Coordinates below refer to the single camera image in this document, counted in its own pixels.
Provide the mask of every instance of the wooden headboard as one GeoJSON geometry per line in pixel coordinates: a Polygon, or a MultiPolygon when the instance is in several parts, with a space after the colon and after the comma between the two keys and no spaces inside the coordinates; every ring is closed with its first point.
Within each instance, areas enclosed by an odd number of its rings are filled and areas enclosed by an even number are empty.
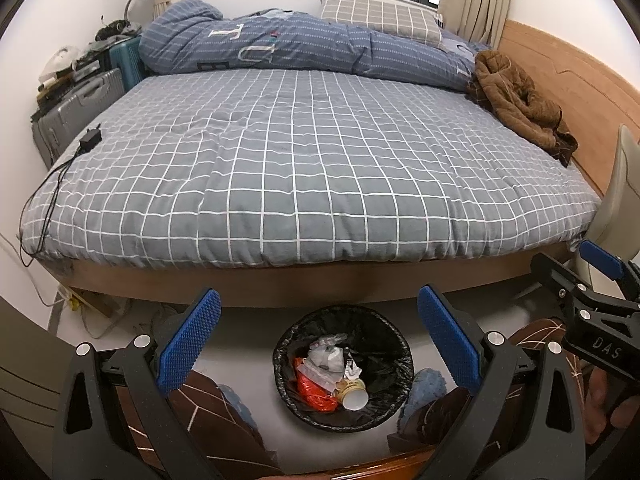
{"type": "MultiPolygon", "coordinates": [[[[555,36],[507,20],[500,51],[519,63],[562,107],[580,147],[575,160],[590,184],[604,194],[618,141],[626,124],[640,139],[640,92],[594,57],[555,36]]],[[[640,62],[630,59],[629,63],[640,62]]]]}

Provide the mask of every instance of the mattress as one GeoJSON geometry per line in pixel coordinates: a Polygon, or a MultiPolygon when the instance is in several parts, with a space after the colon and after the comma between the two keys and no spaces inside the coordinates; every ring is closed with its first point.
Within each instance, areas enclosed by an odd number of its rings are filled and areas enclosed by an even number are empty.
{"type": "MultiPolygon", "coordinates": [[[[103,140],[72,164],[42,258],[475,258],[577,240],[600,203],[576,168],[428,86],[302,70],[156,76],[99,123],[103,140]]],[[[54,180],[25,213],[30,251],[54,180]]]]}

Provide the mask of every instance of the luggage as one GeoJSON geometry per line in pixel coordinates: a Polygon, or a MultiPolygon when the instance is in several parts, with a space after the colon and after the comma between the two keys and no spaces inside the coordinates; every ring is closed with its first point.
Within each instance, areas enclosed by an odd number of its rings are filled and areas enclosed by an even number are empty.
{"type": "Polygon", "coordinates": [[[33,121],[33,141],[47,169],[91,121],[124,93],[120,69],[109,70],[74,88],[58,106],[33,121]]]}
{"type": "Polygon", "coordinates": [[[110,68],[119,68],[124,83],[124,90],[128,92],[146,77],[146,67],[138,54],[140,36],[130,40],[115,43],[109,49],[110,68]]]}

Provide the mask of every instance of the power adapter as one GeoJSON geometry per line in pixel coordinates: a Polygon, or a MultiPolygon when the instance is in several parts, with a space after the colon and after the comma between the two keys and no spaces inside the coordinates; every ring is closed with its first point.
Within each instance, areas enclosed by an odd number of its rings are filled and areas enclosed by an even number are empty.
{"type": "Polygon", "coordinates": [[[100,124],[91,130],[87,129],[86,133],[82,136],[82,139],[80,139],[79,155],[89,153],[101,140],[102,132],[100,130],[100,124]]]}

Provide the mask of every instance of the black garbage bag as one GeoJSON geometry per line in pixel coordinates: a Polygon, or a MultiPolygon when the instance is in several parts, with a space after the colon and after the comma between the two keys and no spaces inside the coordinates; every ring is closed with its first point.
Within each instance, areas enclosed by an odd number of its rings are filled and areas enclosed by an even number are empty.
{"type": "Polygon", "coordinates": [[[370,430],[385,422],[405,402],[414,380],[414,361],[407,341],[388,319],[363,306],[339,305],[316,310],[287,330],[273,351],[276,386],[287,407],[315,428],[336,433],[370,430]],[[349,348],[362,368],[369,393],[367,405],[351,412],[316,412],[297,391],[293,361],[306,357],[309,345],[323,335],[348,334],[338,346],[349,348]]]}

